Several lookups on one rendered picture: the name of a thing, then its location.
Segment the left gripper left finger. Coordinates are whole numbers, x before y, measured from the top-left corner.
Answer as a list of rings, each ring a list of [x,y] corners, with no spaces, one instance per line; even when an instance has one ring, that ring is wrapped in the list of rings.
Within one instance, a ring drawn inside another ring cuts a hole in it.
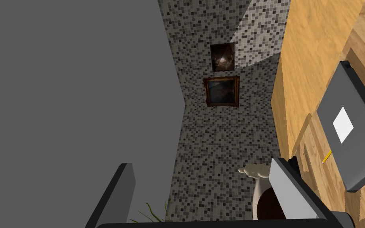
[[[85,228],[104,228],[106,224],[127,223],[135,185],[133,165],[120,164]]]

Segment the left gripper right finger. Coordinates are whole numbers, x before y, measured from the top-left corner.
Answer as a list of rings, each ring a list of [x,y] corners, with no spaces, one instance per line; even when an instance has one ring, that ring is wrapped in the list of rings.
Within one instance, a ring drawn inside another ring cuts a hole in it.
[[[339,219],[344,212],[330,211],[283,158],[274,158],[269,181],[287,219]]]

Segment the white and brown vase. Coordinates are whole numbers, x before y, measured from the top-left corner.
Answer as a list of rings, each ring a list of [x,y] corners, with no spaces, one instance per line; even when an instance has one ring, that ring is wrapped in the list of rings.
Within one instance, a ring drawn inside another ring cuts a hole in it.
[[[238,172],[255,179],[252,199],[254,220],[286,219],[269,180],[270,166],[248,163]]]

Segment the green plant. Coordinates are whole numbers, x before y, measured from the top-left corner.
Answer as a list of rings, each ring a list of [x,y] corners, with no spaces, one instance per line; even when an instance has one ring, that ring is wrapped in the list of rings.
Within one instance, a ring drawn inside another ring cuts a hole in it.
[[[164,203],[164,211],[165,211],[165,216],[164,218],[160,218],[160,216],[157,216],[153,210],[152,207],[149,203],[145,202],[148,211],[150,213],[150,216],[146,215],[145,213],[141,212],[141,211],[137,211],[139,214],[141,214],[142,216],[144,216],[145,218],[147,218],[149,221],[151,222],[171,222],[171,218],[169,216],[169,213],[167,212],[167,207],[168,207],[168,201],[165,200]]]

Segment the grey appliance with white square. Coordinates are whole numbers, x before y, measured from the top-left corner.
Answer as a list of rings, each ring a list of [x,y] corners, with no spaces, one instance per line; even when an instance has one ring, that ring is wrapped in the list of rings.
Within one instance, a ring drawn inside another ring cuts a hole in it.
[[[317,114],[348,192],[365,186],[365,86],[348,61],[340,61]]]

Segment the wooden cabinet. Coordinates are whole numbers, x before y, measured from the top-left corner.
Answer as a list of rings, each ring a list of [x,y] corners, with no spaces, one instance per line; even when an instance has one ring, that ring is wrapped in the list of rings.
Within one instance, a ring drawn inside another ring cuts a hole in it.
[[[333,211],[365,228],[365,186],[344,189],[320,115],[339,61],[348,60],[365,85],[365,0],[291,0],[272,94],[281,156],[298,159],[302,179]]]

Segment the brown framed wall picture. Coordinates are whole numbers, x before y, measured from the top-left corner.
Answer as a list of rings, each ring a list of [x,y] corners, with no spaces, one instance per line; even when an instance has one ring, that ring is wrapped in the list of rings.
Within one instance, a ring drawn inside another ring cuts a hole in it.
[[[203,78],[207,107],[239,106],[238,76]]]

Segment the dark frameless wall picture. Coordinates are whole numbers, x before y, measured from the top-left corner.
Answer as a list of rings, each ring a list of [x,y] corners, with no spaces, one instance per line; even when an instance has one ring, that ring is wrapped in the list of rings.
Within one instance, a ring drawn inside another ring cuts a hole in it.
[[[235,69],[235,43],[212,44],[210,52],[213,72]]]

